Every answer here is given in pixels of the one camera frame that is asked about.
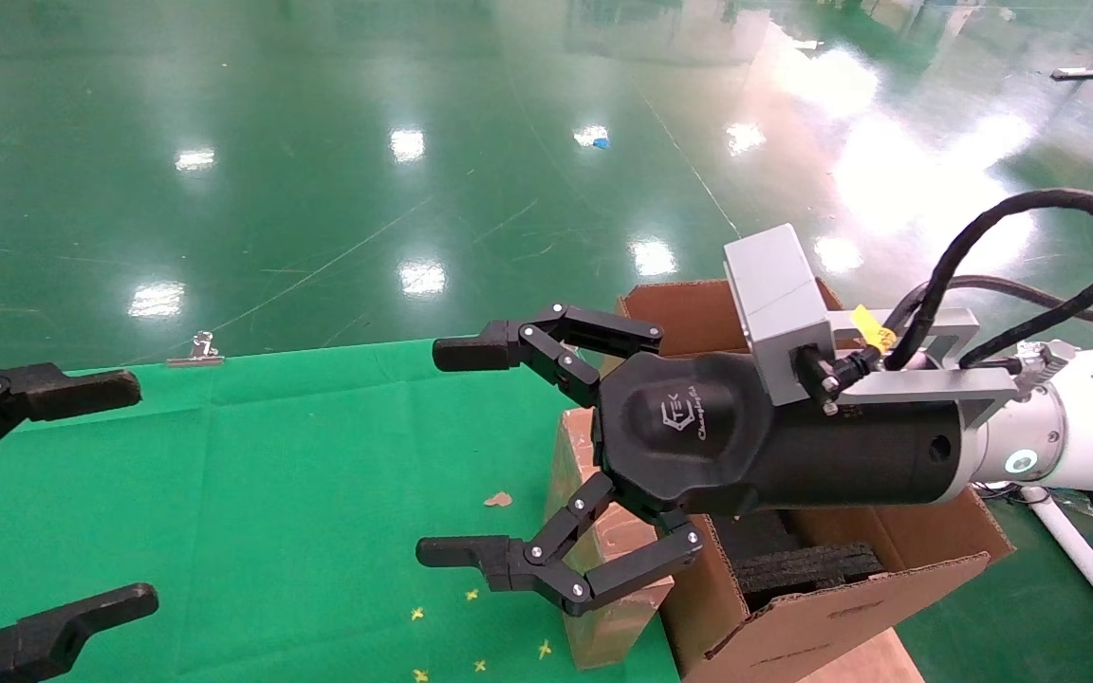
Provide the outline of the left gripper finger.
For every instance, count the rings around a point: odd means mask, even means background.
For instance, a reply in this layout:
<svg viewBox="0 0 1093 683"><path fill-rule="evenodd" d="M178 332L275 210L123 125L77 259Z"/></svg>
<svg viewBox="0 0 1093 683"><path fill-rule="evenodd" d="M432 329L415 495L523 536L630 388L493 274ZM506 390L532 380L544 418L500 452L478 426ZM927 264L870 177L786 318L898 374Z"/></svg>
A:
<svg viewBox="0 0 1093 683"><path fill-rule="evenodd" d="M157 607L157 589L134 582L17 619L0 628L0 682L61 678L72 671L92 636L146 619Z"/></svg>
<svg viewBox="0 0 1093 683"><path fill-rule="evenodd" d="M134 373L72 377L52 363L0 369L0 441L25 422L56 422L138 405Z"/></svg>

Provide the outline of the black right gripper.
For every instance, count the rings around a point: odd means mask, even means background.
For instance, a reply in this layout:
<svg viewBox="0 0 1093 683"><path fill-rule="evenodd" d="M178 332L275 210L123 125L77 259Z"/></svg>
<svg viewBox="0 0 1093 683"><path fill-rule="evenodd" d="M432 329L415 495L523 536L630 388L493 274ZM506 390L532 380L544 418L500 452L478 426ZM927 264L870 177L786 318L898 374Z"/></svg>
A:
<svg viewBox="0 0 1093 683"><path fill-rule="evenodd" d="M425 537L418 562L474 567L493 592L533 591L581 617L693 563L703 540L679 510L910 506L963 488L951 402L842 407L834 415L808 399L776 407L753 356L669 360L654 355L662 339L658 323L560 304L491 321L477 335L436 339L438 370L526 366L577 407L595 407L604 474L589 476L532 540ZM602 378L581 349L625 362ZM653 516L662 535L573 570L565 557L612 503Z"/></svg>

